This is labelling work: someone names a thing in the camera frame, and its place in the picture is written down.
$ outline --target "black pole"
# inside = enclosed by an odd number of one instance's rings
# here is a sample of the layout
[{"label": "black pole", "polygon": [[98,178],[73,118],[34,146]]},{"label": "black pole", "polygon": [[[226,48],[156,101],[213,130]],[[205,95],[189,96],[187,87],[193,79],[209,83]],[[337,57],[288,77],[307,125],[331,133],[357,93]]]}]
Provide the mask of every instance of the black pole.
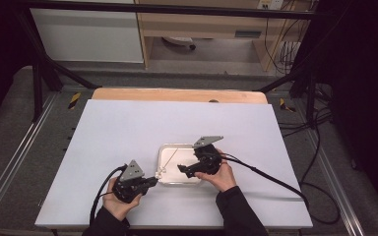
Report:
[{"label": "black pole", "polygon": [[269,19],[299,19],[299,20],[334,20],[335,15],[314,12],[292,12],[277,10],[253,10],[240,8],[218,7],[194,7],[174,5],[152,4],[126,4],[126,3],[96,3],[96,2],[71,2],[48,0],[17,0],[18,5],[37,9],[98,11],[98,12],[131,12],[131,13],[163,13],[186,14],[205,16],[227,16],[245,18],[269,18]]}]

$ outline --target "person's left hand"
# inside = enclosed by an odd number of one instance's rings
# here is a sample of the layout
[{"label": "person's left hand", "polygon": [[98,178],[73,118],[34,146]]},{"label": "person's left hand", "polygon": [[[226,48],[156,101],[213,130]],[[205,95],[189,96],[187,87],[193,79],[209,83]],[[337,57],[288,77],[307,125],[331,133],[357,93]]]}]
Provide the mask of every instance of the person's left hand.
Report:
[{"label": "person's left hand", "polygon": [[[107,193],[112,191],[112,187],[115,184],[115,178],[109,180]],[[124,202],[119,201],[114,194],[107,194],[103,196],[103,206],[118,220],[122,221],[127,213],[134,207],[138,206],[140,203],[140,198],[142,194],[139,194],[137,197],[134,198],[133,202],[130,204],[126,204]]]}]

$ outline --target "person's right hand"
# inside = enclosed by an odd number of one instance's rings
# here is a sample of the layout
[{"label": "person's right hand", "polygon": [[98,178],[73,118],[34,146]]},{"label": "person's right hand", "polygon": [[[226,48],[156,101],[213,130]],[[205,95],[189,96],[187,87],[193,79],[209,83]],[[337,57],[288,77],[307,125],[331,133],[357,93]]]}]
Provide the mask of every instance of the person's right hand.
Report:
[{"label": "person's right hand", "polygon": [[221,192],[225,192],[226,190],[236,186],[234,174],[232,173],[232,168],[229,166],[225,159],[222,160],[220,164],[220,170],[215,175],[209,175],[207,173],[196,172],[195,176],[210,182],[213,184],[218,190]]},{"label": "person's right hand", "polygon": [[113,195],[110,191],[115,184],[115,180],[117,177],[112,178],[109,180],[107,195],[103,196],[103,206],[118,220],[122,221],[127,213],[134,207],[138,206],[140,203],[140,198],[143,196],[139,194],[137,197],[134,198],[133,202],[130,204],[123,203],[119,201],[115,195]]}]

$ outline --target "aluminum rail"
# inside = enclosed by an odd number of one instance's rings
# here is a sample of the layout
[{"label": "aluminum rail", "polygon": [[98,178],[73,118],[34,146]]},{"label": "aluminum rail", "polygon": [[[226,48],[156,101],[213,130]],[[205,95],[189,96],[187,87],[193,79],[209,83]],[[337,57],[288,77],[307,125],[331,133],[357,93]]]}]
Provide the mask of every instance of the aluminum rail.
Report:
[{"label": "aluminum rail", "polygon": [[[302,121],[306,122],[303,101],[300,98],[296,98],[293,101]],[[308,129],[307,132],[309,138],[311,139],[312,146],[316,148],[318,143],[316,131]],[[337,200],[348,234],[350,236],[364,236],[365,234],[363,228],[361,227],[351,203],[348,200],[346,191],[343,189],[343,185],[341,184],[339,177],[337,176],[336,171],[331,165],[330,160],[327,154],[325,154],[322,146],[320,146],[318,157],[319,158],[317,160],[319,166],[325,176],[325,180],[328,183],[333,197]]]},{"label": "aluminum rail", "polygon": [[39,130],[44,124],[44,121],[50,113],[50,110],[53,106],[54,101],[57,98],[57,95],[58,93],[54,92],[47,98],[43,105],[43,113],[36,122],[31,124],[29,130],[27,131],[26,135],[24,136],[23,140],[21,141],[20,145],[18,146],[17,150],[15,151],[11,160],[9,161],[7,167],[3,171],[0,177],[0,202],[4,197],[6,191],[8,190],[12,180],[14,179],[15,174],[17,173],[18,169],[23,163],[24,158],[28,154],[30,147],[32,146],[35,140],[35,137],[37,136]]}]

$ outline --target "transparent tray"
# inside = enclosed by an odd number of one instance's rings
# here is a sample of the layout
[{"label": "transparent tray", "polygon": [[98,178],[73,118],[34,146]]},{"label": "transparent tray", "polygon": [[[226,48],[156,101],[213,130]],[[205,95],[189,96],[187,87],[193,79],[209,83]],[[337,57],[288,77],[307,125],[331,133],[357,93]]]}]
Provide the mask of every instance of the transparent tray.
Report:
[{"label": "transparent tray", "polygon": [[166,144],[158,151],[157,173],[158,181],[164,185],[195,185],[201,182],[196,177],[188,178],[180,172],[178,164],[192,165],[198,162],[192,145]]}]

